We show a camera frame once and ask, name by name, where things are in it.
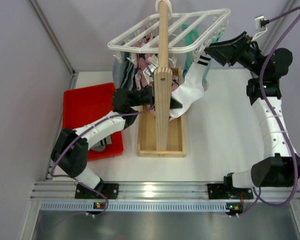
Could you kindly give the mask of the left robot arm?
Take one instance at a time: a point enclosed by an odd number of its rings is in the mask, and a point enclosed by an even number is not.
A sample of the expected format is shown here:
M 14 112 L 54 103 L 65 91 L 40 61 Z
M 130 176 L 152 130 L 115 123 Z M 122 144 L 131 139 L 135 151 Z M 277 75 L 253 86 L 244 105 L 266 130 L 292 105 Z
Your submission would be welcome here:
M 134 107 L 156 108 L 155 87 L 147 85 L 140 90 L 118 88 L 112 95 L 111 104 L 113 109 L 100 119 L 76 129 L 63 129 L 50 155 L 54 165 L 60 167 L 67 177 L 96 194 L 102 193 L 104 181 L 88 167 L 89 150 L 106 137 L 130 127 L 140 114 Z

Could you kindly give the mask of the grey sock black stripes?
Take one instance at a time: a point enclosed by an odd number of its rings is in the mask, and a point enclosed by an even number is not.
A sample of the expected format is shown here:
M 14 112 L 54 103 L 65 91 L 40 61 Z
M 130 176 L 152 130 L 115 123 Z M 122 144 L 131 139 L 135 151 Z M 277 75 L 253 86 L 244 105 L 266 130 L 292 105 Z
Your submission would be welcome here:
M 104 139 L 100 140 L 99 142 L 97 142 L 95 145 L 93 145 L 91 150 L 100 153 L 105 151 L 106 147 L 111 144 L 112 144 L 112 140 L 111 140 L 111 136 L 109 135 Z

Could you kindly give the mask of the teal patterned sock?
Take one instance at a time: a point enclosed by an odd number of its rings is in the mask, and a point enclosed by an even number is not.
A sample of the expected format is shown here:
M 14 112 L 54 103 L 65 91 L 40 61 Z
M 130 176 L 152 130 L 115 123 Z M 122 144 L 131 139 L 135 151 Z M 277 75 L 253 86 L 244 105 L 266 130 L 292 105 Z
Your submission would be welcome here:
M 199 37 L 199 30 L 198 30 L 198 26 L 196 26 L 194 29 L 192 29 L 185 37 L 184 37 L 184 41 L 185 41 L 185 45 L 189 46 L 191 44 L 194 43 L 194 41 Z M 182 75 L 183 77 L 186 76 L 189 68 L 191 67 L 192 63 L 193 63 L 193 53 L 192 52 L 187 52 L 186 53 L 186 59 L 185 59 L 185 63 L 184 63 L 184 67 L 183 67 L 183 71 L 182 71 Z

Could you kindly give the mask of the white clip sock hanger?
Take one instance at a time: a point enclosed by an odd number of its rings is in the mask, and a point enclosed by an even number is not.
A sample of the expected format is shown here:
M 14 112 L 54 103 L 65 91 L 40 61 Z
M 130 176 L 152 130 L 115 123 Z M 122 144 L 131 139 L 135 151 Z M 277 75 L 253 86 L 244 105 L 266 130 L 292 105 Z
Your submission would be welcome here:
M 149 15 L 108 42 L 107 47 L 115 52 L 159 53 L 159 13 Z M 173 64 L 178 54 L 193 53 L 197 62 L 204 49 L 212 43 L 213 33 L 225 31 L 231 10 L 227 8 L 196 12 L 172 12 L 168 20 L 168 54 Z M 198 26 L 198 38 L 191 45 L 186 45 L 184 37 Z

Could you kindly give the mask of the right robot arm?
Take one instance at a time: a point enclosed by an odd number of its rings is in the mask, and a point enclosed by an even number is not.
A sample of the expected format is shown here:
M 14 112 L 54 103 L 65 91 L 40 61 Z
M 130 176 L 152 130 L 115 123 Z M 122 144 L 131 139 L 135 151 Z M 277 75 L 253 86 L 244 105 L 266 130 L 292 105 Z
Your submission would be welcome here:
M 263 160 L 244 172 L 227 175 L 235 188 L 292 187 L 300 178 L 300 156 L 293 147 L 282 113 L 280 79 L 288 73 L 293 54 L 277 48 L 263 55 L 246 32 L 210 44 L 204 51 L 216 62 L 242 65 L 256 77 L 247 82 L 246 95 L 254 110 L 263 141 Z

